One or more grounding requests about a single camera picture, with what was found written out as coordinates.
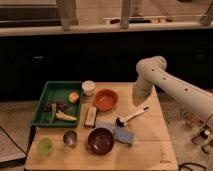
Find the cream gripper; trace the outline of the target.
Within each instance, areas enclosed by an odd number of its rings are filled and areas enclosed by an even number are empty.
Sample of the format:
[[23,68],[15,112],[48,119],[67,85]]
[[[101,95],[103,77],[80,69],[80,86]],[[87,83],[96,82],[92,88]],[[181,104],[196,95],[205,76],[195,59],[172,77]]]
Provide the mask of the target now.
[[146,101],[146,99],[149,97],[150,93],[146,91],[142,92],[134,92],[132,94],[132,101],[135,106],[139,106],[142,103]]

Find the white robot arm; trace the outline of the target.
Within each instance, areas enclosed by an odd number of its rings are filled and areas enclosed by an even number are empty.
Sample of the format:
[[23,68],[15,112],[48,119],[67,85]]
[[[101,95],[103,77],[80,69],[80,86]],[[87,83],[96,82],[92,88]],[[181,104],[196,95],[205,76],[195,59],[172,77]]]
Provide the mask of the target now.
[[138,77],[133,85],[133,99],[141,103],[156,85],[213,130],[213,94],[170,75],[166,67],[162,56],[140,60],[136,64]]

